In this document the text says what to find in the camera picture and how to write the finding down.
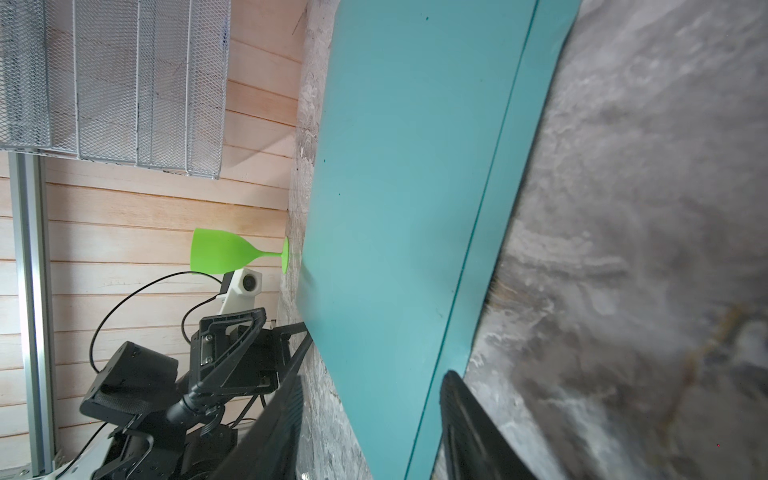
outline white metal mesh shelf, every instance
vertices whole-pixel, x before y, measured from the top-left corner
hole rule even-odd
[[[0,9],[0,149],[218,177],[229,0]]]

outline turquoise board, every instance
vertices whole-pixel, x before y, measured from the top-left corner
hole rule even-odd
[[[378,480],[429,477],[577,8],[339,7],[297,300]]]

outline wooden wall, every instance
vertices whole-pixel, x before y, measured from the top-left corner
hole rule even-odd
[[[88,365],[93,329],[126,294],[189,267],[195,227],[244,235],[263,250],[281,250],[293,165],[296,105],[306,0],[233,0],[225,149],[220,180],[106,164],[47,159],[48,216],[55,327],[57,423],[61,446],[74,454],[98,423],[78,411],[94,378]],[[0,469],[29,461],[18,284],[7,157],[0,155]],[[264,275],[257,305],[276,318],[280,259],[253,263]],[[178,359],[187,370],[183,314],[218,291],[210,279],[179,276],[125,303],[94,349],[103,366],[131,340]],[[194,331],[210,303],[191,316]],[[226,419],[246,400],[227,407]],[[257,415],[260,406],[249,416]]]

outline dark teal line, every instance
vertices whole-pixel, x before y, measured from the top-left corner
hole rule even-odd
[[[456,292],[453,294],[453,301],[451,302],[451,312],[448,316],[448,322],[445,324],[445,331],[442,333],[442,341],[440,342],[440,350],[438,351],[437,355],[437,361],[435,361],[435,368],[432,370],[432,380],[429,382],[429,389],[427,390],[427,397],[424,401],[424,407],[422,408],[422,415],[419,418],[419,427],[416,429],[416,436],[413,439],[413,447],[411,447],[411,455],[408,458],[408,466],[406,467],[406,478],[408,478],[408,473],[411,469],[411,463],[413,462],[413,453],[416,450],[416,443],[419,440],[419,433],[422,430],[422,423],[424,422],[424,414],[427,410],[427,404],[429,403],[429,396],[432,392],[432,387],[435,385],[435,377],[437,376],[437,367],[440,363],[440,358],[442,357],[442,350],[445,347],[445,337],[448,335],[448,328],[450,327],[451,320],[453,318],[453,308],[456,305],[456,297],[458,296],[458,291],[461,289],[462,285],[462,278],[464,276],[464,269],[467,266],[467,259],[469,257],[469,250],[472,246],[472,240],[475,238],[475,229],[478,226],[478,220],[480,219],[480,212],[482,210],[483,201],[485,200],[485,192],[488,190],[488,182],[491,180],[491,172],[493,171],[493,164],[496,162],[496,154],[498,153],[498,144],[502,141],[502,132],[504,131],[504,124],[507,121],[507,114],[509,113],[509,105],[512,100],[512,92],[515,90],[515,83],[517,83],[518,80],[518,73],[520,72],[520,64],[523,62],[523,55],[525,54],[525,47],[528,45],[528,38],[531,36],[531,29],[533,28],[533,20],[536,17],[536,10],[538,9],[538,2],[539,0],[536,0],[536,3],[533,6],[533,12],[531,14],[531,23],[528,24],[528,31],[525,33],[525,40],[523,41],[523,48],[520,50],[520,58],[518,59],[518,66],[515,69],[515,77],[514,80],[512,80],[512,86],[509,89],[509,96],[507,97],[507,108],[504,111],[504,116],[502,117],[502,125],[498,129],[498,136],[496,137],[496,145],[493,149],[493,156],[491,157],[491,165],[488,168],[488,175],[485,177],[485,186],[482,190],[482,196],[480,197],[480,205],[478,206],[478,213],[475,216],[475,223],[472,225],[472,233],[469,235],[469,243],[467,245],[467,252],[464,254],[464,261],[462,262],[462,271],[458,275],[458,283],[456,284]]]

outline marble surface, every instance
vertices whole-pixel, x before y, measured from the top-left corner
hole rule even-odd
[[[281,323],[337,4],[309,4]],[[768,478],[766,152],[768,2],[583,0],[465,374],[539,478]],[[303,369],[301,478],[370,478]]]

